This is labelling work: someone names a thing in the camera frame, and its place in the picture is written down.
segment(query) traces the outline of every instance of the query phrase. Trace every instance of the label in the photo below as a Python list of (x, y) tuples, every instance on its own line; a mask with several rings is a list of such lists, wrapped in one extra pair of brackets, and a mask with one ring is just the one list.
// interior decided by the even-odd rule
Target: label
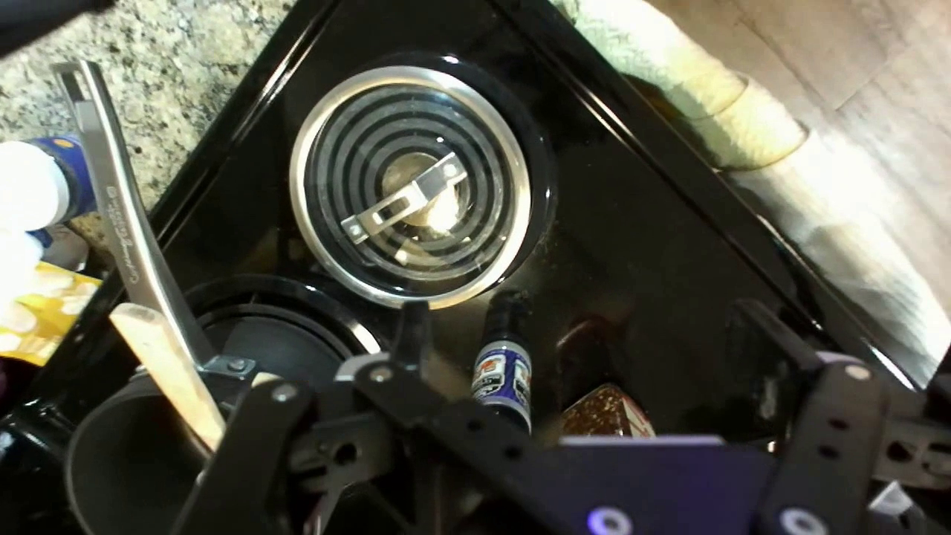
[(499, 411), (511, 411), (532, 432), (532, 359), (516, 341), (485, 344), (474, 358), (473, 396)]

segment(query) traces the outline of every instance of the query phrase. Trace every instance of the glossy black surface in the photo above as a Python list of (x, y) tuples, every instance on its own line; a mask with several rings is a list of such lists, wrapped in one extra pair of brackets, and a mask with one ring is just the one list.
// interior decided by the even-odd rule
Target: glossy black surface
[[(502, 279), (535, 304), (525, 332), (535, 423), (543, 424), (572, 396), (559, 383), (559, 359), (592, 358), (592, 367), (611, 364), (603, 377), (627, 387), (657, 432), (722, 429), (734, 390), (725, 320), (739, 297), (782, 312), (822, 349), (874, 364), (875, 349), (892, 344), (810, 276), (559, 13), (532, 0), (293, 7), (153, 212), (177, 282), (272, 271), (315, 276), (287, 212), (296, 129), (342, 77), (410, 56), (473, 86), (477, 77), (467, 66), (477, 66), (538, 126), (507, 115), (522, 147), (543, 147), (529, 157), (553, 175), (559, 199), (538, 246)], [(342, 289), (323, 291), (348, 301), (382, 338), (391, 332), (389, 310)], [(131, 371), (103, 317), (118, 297), (109, 279), (9, 420), (52, 462), (71, 429)], [(428, 367), (447, 396), (467, 396), (485, 304), (488, 294), (433, 317), (437, 358)], [(603, 338), (569, 341), (578, 323), (599, 323)]]

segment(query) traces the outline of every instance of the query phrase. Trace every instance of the wooden floor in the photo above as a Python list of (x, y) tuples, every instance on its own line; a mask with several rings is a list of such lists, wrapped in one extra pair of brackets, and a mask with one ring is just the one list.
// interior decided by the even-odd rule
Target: wooden floor
[(951, 0), (650, 0), (761, 80), (951, 312)]

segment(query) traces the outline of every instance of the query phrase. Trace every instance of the electric stove burner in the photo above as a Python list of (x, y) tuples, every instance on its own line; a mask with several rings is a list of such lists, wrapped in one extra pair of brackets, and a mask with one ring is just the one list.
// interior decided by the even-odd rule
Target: electric stove burner
[(505, 276), (532, 221), (529, 163), (502, 112), (418, 66), (352, 75), (311, 106), (290, 202), (326, 273), (391, 310), (474, 297)]

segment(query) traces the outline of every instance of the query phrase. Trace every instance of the metal rod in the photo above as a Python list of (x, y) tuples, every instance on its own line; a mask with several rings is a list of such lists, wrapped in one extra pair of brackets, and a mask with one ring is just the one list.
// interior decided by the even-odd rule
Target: metal rod
[(456, 161), (455, 151), (447, 151), (446, 157), (430, 163), (424, 173), (418, 173), (410, 185), (398, 188), (378, 206), (342, 221), (342, 227), (352, 245), (363, 245), (366, 237), (381, 236), (382, 228), (407, 221), (410, 213), (430, 208), (437, 197), (443, 197), (447, 188), (455, 188), (462, 179), (470, 179), (462, 163)]
[(115, 255), (118, 276), (134, 304), (158, 310), (173, 338), (192, 364), (214, 358), (214, 349), (186, 310), (177, 282), (159, 255), (147, 227), (134, 170), (125, 151), (118, 115), (94, 62), (55, 66), (71, 101), (76, 133), (89, 161), (92, 191), (103, 216), (103, 236)]

